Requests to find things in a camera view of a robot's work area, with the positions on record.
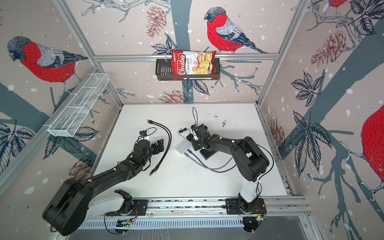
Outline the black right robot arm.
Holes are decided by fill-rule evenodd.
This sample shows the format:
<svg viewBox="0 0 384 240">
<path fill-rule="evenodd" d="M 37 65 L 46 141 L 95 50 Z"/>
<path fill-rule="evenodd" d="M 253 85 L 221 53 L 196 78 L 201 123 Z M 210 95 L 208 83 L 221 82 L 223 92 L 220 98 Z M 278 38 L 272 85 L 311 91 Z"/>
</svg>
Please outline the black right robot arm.
<svg viewBox="0 0 384 240">
<path fill-rule="evenodd" d="M 243 186 L 236 199 L 226 199 L 223 206 L 228 215 L 246 214 L 265 216 L 267 210 L 264 200 L 260 197 L 260 179 L 267 173 L 270 165 L 268 157 L 261 147 L 250 137 L 228 139 L 217 134 L 211 135 L 208 127 L 201 124 L 191 126 L 192 133 L 188 139 L 192 147 L 207 160 L 221 152 L 230 155 L 243 177 Z"/>
</svg>

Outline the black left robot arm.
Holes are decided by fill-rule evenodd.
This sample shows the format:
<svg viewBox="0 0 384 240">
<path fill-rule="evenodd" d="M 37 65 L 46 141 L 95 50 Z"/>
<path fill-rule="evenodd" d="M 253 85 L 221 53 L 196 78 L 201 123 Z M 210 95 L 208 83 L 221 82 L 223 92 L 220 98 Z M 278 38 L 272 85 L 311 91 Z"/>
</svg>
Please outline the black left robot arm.
<svg viewBox="0 0 384 240">
<path fill-rule="evenodd" d="M 145 139 L 139 140 L 133 152 L 115 167 L 87 179 L 66 180 L 43 211 L 43 219 L 61 235 L 72 234 L 91 217 L 90 203 L 96 196 L 134 178 L 143 171 L 152 155 L 163 151 L 163 139 L 153 144 Z"/>
</svg>

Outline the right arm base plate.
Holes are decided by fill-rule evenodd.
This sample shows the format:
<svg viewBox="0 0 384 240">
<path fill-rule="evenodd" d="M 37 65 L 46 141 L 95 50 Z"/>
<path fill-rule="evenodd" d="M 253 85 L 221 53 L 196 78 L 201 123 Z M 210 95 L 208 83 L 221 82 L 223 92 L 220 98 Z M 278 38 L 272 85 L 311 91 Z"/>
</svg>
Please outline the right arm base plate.
<svg viewBox="0 0 384 240">
<path fill-rule="evenodd" d="M 251 203 L 247 203 L 242 198 L 225 199 L 225 204 L 222 208 L 226 209 L 228 215 L 266 215 L 266 205 L 264 199 L 257 198 Z"/>
</svg>

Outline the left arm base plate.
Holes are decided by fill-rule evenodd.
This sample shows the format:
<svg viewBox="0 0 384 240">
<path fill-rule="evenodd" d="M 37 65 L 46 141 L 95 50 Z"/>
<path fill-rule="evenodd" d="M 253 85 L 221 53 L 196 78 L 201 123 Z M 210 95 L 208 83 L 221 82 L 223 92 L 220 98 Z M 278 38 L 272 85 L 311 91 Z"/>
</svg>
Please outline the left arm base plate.
<svg viewBox="0 0 384 240">
<path fill-rule="evenodd" d="M 123 205 L 117 211 L 106 213 L 107 217 L 120 216 L 145 216 L 148 206 L 148 200 L 133 199 L 130 202 L 124 201 Z"/>
</svg>

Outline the black power adapter with cable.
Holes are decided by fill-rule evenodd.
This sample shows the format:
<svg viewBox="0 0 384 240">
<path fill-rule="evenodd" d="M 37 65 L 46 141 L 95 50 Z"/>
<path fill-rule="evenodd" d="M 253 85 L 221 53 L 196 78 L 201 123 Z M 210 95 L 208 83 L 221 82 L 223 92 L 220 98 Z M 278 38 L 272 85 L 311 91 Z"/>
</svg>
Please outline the black power adapter with cable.
<svg viewBox="0 0 384 240">
<path fill-rule="evenodd" d="M 187 132 L 187 131 L 189 131 L 189 134 L 186 137 L 183 136 L 182 133 Z M 178 133 L 179 136 L 183 137 L 184 139 L 187 139 L 190 142 L 194 139 L 194 135 L 193 135 L 191 129 L 187 129 L 187 128 L 179 129 L 177 131 L 177 133 Z"/>
</svg>

